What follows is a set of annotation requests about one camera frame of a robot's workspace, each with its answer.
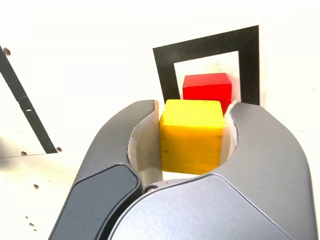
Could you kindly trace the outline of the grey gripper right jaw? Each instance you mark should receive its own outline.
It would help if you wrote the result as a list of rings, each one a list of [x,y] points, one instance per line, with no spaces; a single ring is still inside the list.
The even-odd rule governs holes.
[[[263,107],[236,103],[235,143],[216,169],[162,182],[132,203],[111,240],[312,240],[315,207],[306,155]]]

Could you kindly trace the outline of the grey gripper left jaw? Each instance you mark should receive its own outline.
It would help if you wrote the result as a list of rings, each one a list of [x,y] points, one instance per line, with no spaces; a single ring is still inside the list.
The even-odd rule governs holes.
[[[159,104],[140,100],[93,139],[52,229],[52,240],[106,240],[121,214],[163,180]]]

